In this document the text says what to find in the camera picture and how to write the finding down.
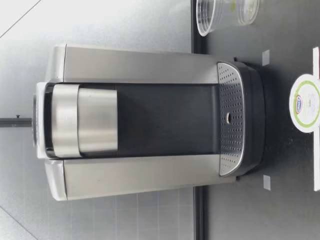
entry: plastic cup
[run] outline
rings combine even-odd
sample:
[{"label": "plastic cup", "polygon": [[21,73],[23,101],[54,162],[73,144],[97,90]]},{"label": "plastic cup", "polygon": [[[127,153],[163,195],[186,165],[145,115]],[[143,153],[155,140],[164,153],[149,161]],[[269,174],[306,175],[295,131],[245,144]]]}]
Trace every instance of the plastic cup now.
[{"label": "plastic cup", "polygon": [[252,24],[260,0],[197,0],[196,25],[201,36],[230,26]]}]

